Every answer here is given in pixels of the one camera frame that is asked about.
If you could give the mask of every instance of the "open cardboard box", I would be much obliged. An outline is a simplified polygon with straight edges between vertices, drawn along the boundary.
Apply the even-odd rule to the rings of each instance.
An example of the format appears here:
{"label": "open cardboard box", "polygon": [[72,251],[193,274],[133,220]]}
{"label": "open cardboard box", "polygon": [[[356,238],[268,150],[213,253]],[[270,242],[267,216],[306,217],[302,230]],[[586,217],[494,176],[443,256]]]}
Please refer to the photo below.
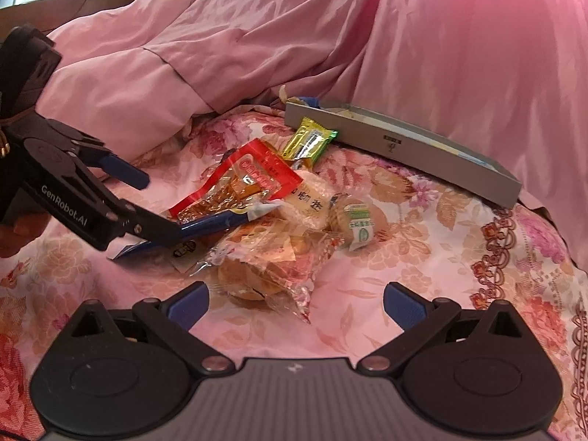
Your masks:
{"label": "open cardboard box", "polygon": [[297,129],[306,116],[337,130],[340,143],[411,166],[498,206],[510,209],[518,200],[521,183],[495,160],[393,117],[348,104],[321,107],[286,103],[286,125]]}

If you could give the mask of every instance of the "snack package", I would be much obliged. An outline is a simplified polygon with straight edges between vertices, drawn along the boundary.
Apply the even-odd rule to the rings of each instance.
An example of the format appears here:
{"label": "snack package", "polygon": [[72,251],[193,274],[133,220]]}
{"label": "snack package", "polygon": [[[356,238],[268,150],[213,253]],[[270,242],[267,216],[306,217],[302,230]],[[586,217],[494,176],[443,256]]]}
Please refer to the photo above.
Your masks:
{"label": "snack package", "polygon": [[336,191],[316,174],[304,169],[295,171],[302,183],[283,198],[283,205],[275,216],[314,230],[325,230],[329,225],[331,199]]}
{"label": "snack package", "polygon": [[209,289],[263,300],[308,322],[315,277],[342,243],[338,234],[261,218],[225,236],[205,257],[206,267],[217,270]]}
{"label": "snack package", "polygon": [[302,123],[282,151],[287,161],[309,160],[312,167],[327,145],[337,136],[337,131],[323,128],[309,117],[303,117]]}
{"label": "snack package", "polygon": [[206,183],[169,209],[180,223],[195,221],[221,210],[283,198],[302,179],[259,139],[225,158]]}
{"label": "snack package", "polygon": [[372,202],[348,194],[338,194],[331,200],[329,228],[345,239],[344,247],[357,250],[378,240],[388,221]]}

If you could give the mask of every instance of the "yellow snack wrapper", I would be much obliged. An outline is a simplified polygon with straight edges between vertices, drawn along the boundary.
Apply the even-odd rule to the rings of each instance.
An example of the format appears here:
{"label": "yellow snack wrapper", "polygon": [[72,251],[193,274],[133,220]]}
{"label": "yellow snack wrapper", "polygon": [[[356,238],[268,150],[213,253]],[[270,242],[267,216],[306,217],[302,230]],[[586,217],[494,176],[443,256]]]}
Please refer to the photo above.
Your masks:
{"label": "yellow snack wrapper", "polygon": [[336,136],[337,131],[325,129],[310,117],[304,117],[300,127],[282,151],[282,157],[287,161],[309,160],[314,165]]}

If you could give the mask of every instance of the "blue gripper pad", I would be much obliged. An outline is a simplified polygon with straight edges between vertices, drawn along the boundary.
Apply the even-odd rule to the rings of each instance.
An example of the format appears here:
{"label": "blue gripper pad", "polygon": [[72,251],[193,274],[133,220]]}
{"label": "blue gripper pad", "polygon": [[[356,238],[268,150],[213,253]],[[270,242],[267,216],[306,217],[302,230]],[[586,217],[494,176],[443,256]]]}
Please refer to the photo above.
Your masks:
{"label": "blue gripper pad", "polygon": [[146,189],[149,186],[149,175],[131,166],[114,154],[102,157],[98,166],[109,176],[134,187],[137,190]]}
{"label": "blue gripper pad", "polygon": [[399,290],[394,283],[389,283],[384,290],[384,311],[404,331],[427,317],[427,308],[423,301],[430,303],[409,296]]}
{"label": "blue gripper pad", "polygon": [[310,107],[313,107],[315,109],[320,109],[320,103],[319,103],[319,99],[317,97],[301,96],[301,97],[299,97],[299,99],[301,101],[304,101]]}
{"label": "blue gripper pad", "polygon": [[188,331],[208,311],[209,303],[208,287],[202,284],[171,304],[167,315],[172,322]]}

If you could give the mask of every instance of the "pink blanket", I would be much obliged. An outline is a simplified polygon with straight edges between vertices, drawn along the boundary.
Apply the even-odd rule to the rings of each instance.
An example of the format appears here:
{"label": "pink blanket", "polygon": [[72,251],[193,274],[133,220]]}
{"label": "pink blanket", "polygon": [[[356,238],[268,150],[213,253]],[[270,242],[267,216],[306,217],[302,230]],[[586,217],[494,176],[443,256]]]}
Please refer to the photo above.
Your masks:
{"label": "pink blanket", "polygon": [[[271,115],[279,111],[249,108],[195,127],[183,148],[170,140],[142,157],[139,165],[152,178],[145,191],[118,182],[109,187],[160,211],[199,186],[229,148],[254,137],[274,143],[289,137],[282,119]],[[317,172],[339,190],[353,187],[368,194],[389,224],[385,240],[335,254],[319,274],[311,325],[214,296],[193,334],[237,362],[245,356],[348,356],[356,362],[401,332],[382,308],[391,280],[429,299],[451,297],[466,308],[484,309],[506,298],[562,377],[564,401],[552,434],[559,440],[588,439],[582,408],[587,277],[574,268],[551,225],[523,206],[492,210],[423,174],[349,149],[329,148]],[[0,260],[0,428],[39,434],[28,380],[82,300],[126,308],[144,297],[165,299],[188,283],[161,259],[116,265],[55,221],[42,239]]]}

